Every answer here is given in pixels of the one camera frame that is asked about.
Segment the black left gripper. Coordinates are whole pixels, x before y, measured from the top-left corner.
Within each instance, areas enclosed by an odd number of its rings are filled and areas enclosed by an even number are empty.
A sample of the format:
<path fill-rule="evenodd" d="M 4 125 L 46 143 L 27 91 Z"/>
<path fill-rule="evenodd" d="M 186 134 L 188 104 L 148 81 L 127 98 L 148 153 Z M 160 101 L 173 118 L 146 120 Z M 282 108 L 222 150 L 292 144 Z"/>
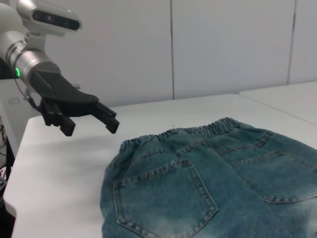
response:
<path fill-rule="evenodd" d="M 75 123 L 69 117 L 92 115 L 115 134 L 119 121 L 116 112 L 90 94 L 77 90 L 60 73 L 43 70 L 31 71 L 30 85 L 41 97 L 40 111 L 45 125 L 56 127 L 65 136 L 72 136 Z"/>

